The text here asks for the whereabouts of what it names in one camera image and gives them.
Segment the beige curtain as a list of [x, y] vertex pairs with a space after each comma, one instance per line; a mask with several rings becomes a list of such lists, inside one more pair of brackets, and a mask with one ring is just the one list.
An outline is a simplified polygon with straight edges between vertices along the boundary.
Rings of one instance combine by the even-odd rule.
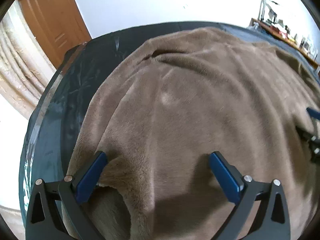
[[15, 0], [1, 20], [1, 95], [29, 119], [55, 72]]

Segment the brown fleece blanket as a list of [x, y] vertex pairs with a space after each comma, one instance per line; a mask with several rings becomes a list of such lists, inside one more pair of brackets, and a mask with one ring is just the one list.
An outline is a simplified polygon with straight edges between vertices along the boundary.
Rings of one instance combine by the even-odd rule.
[[232, 210], [214, 151], [279, 179], [298, 239], [319, 202], [319, 167], [296, 129], [318, 131], [319, 84], [291, 54], [215, 28], [147, 40], [101, 84], [69, 162], [108, 158], [83, 210], [105, 239], [210, 239]]

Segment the wooden door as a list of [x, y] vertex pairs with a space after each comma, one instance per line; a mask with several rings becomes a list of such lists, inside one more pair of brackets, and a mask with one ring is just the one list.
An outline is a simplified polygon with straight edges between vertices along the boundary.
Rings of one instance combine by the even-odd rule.
[[75, 0], [18, 0], [48, 59], [58, 68], [65, 53], [91, 40]]

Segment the wooden desk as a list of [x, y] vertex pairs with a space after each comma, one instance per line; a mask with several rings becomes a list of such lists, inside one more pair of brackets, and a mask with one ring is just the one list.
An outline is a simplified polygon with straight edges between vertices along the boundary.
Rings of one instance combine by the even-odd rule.
[[274, 38], [285, 42], [286, 44], [288, 44], [289, 46], [291, 46], [292, 48], [294, 48], [295, 50], [297, 50], [298, 52], [300, 52], [305, 59], [308, 61], [308, 63], [311, 64], [311, 66], [316, 70], [319, 71], [319, 63], [317, 63], [315, 60], [313, 60], [310, 56], [307, 55], [307, 53], [305, 53], [302, 49], [300, 49], [294, 42], [290, 41], [288, 38], [284, 38], [283, 35], [281, 35], [281, 33], [276, 32], [275, 30], [273, 30], [271, 27], [269, 27], [268, 25], [266, 25], [265, 23], [256, 20], [254, 18], [251, 18], [250, 21], [250, 26], [253, 26], [255, 24], [258, 24], [259, 27], [263, 28], [265, 31], [267, 31], [270, 35], [272, 35]]

